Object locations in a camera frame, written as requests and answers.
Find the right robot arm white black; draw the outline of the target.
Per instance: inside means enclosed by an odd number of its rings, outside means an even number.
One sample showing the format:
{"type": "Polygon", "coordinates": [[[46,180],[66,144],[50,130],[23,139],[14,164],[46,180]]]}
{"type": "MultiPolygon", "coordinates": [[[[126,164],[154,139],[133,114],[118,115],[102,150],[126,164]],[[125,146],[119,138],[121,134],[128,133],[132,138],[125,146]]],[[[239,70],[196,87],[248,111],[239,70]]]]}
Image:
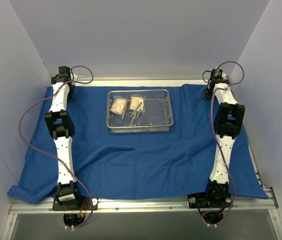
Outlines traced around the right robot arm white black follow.
{"type": "Polygon", "coordinates": [[[242,129],[245,106],[235,100],[230,82],[221,69],[214,68],[208,72],[211,75],[204,96],[211,99],[211,112],[214,109],[214,100],[219,104],[216,115],[211,114],[212,133],[216,140],[214,165],[207,191],[202,195],[203,202],[212,207],[229,197],[231,153],[242,129]]]}

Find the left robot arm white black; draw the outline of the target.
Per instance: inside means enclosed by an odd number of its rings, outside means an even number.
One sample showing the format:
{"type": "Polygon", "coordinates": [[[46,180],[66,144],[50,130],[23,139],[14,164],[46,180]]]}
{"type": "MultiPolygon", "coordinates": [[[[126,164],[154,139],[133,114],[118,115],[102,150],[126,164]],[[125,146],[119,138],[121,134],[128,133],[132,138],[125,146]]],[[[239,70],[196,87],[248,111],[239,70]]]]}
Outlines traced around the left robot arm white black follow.
{"type": "Polygon", "coordinates": [[[72,72],[67,66],[60,66],[58,74],[51,79],[53,98],[50,109],[44,119],[56,147],[58,177],[54,195],[53,210],[76,210],[81,206],[77,180],[73,176],[72,137],[75,134],[74,124],[70,118],[67,100],[72,98],[75,85],[72,83],[72,72]]]}

